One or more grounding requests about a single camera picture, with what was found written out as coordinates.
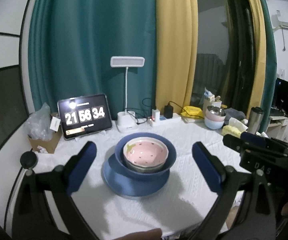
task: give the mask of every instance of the stacked bowls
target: stacked bowls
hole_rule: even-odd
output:
[[[220,129],[224,125],[225,116],[224,109],[216,106],[209,106],[207,107],[204,116],[205,125],[212,130]]]
[[[129,169],[139,173],[155,173],[165,164],[168,149],[158,139],[138,137],[125,144],[123,155]]]
[[[152,179],[169,171],[175,163],[176,150],[163,136],[133,133],[118,142],[115,157],[132,178]]]

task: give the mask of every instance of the stainless steel thermos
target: stainless steel thermos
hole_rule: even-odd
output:
[[[249,120],[248,120],[248,129],[247,132],[251,134],[256,134],[259,130],[263,119],[264,111],[260,107],[252,107],[250,110]]]

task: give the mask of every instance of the window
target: window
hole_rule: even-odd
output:
[[[204,88],[246,112],[254,80],[252,16],[247,0],[198,0],[198,47],[191,105]]]
[[[0,68],[0,147],[28,118],[18,65]]]

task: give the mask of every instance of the pink bowl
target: pink bowl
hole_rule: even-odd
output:
[[[214,121],[214,122],[223,122],[225,120],[225,116],[219,116],[216,114],[212,114],[208,109],[205,112],[205,116],[207,119]]]
[[[138,137],[128,141],[123,148],[124,158],[132,165],[152,168],[165,163],[168,149],[160,140]]]

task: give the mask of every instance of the white tablecloth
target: white tablecloth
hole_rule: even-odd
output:
[[[51,171],[56,165],[65,164],[72,155],[76,155],[86,141],[96,143],[97,157],[80,190],[73,193],[72,198],[100,239],[114,239],[153,228],[161,228],[163,236],[169,236],[203,220],[217,195],[209,190],[192,158],[191,148],[196,141],[202,141],[209,152],[216,155],[224,165],[245,171],[239,166],[239,154],[225,147],[223,137],[207,129],[204,123],[185,124],[181,121],[154,128],[145,123],[139,125],[139,131],[164,136],[177,152],[167,184],[157,195],[144,200],[119,197],[113,194],[102,179],[103,163],[114,153],[116,143],[126,135],[119,133],[115,124],[106,135],[89,135],[78,141],[65,141],[61,138],[54,154],[38,154],[35,172]],[[65,231],[63,226],[59,225],[59,228]]]

